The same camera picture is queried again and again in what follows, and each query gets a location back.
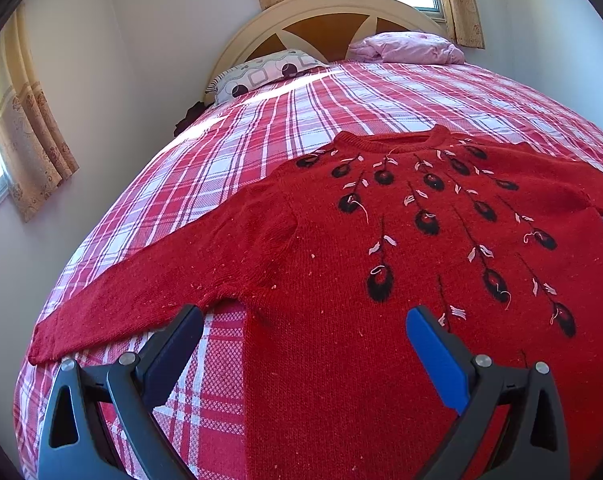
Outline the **yellow curtain behind headboard right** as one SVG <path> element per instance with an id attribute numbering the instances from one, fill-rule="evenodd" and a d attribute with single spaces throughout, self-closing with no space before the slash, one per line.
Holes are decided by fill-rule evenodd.
<path id="1" fill-rule="evenodd" d="M 449 37 L 460 47 L 484 50 L 476 0 L 440 0 Z"/>

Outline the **dark cloth beside bed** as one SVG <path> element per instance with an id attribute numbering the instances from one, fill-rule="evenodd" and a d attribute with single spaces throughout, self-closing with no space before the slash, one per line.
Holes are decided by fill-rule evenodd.
<path id="1" fill-rule="evenodd" d="M 176 138 L 182 132 L 184 132 L 193 122 L 202 116 L 207 110 L 207 106 L 204 102 L 198 101 L 191 106 L 185 113 L 185 116 L 174 126 L 173 136 Z"/>

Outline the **cream wooden headboard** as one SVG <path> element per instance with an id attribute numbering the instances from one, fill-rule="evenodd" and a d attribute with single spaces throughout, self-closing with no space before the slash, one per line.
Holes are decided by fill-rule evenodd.
<path id="1" fill-rule="evenodd" d="M 402 30 L 447 34 L 425 13 L 398 0 L 285 0 L 236 32 L 210 77 L 286 49 L 299 49 L 324 63 L 342 61 L 353 41 Z"/>

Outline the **red white plaid bedsheet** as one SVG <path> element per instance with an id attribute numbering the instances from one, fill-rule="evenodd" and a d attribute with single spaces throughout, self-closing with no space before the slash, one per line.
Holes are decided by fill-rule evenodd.
<path id="1" fill-rule="evenodd" d="M 74 252 L 43 310 L 53 312 L 113 264 L 341 130 L 373 134 L 436 124 L 526 142 L 603 171 L 603 131 L 525 84 L 471 64 L 336 64 L 213 108 L 163 148 Z M 202 348 L 157 413 L 201 479 L 245 474 L 243 321 L 234 308 L 207 316 Z"/>

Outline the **yellow side window curtain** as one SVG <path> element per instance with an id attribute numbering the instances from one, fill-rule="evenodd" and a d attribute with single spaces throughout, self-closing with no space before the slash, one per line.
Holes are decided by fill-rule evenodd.
<path id="1" fill-rule="evenodd" d="M 8 192 L 25 222 L 79 169 L 36 76 L 24 6 L 0 32 L 0 156 Z"/>

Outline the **pink pillow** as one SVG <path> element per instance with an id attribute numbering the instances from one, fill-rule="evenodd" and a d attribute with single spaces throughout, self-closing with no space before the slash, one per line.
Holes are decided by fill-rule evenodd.
<path id="1" fill-rule="evenodd" d="M 427 32 L 381 32 L 353 41 L 348 47 L 346 58 L 365 63 L 465 63 L 465 56 L 460 48 L 448 39 Z"/>

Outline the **red knitted sweater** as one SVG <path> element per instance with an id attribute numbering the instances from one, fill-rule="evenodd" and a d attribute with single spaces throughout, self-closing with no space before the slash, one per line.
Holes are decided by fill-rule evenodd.
<path id="1" fill-rule="evenodd" d="M 33 365 L 216 315 L 206 478 L 408 479 L 454 421 L 410 347 L 425 306 L 474 351 L 544 360 L 575 479 L 603 460 L 603 171 L 525 143 L 343 132 L 115 264 L 34 330 Z"/>

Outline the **grey patterned pillow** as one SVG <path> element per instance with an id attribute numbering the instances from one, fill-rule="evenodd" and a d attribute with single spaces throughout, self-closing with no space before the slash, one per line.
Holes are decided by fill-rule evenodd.
<path id="1" fill-rule="evenodd" d="M 319 67 L 327 67 L 327 64 L 301 50 L 278 51 L 224 70 L 210 81 L 206 93 L 213 97 L 214 105 L 220 105 L 267 84 L 295 78 Z"/>

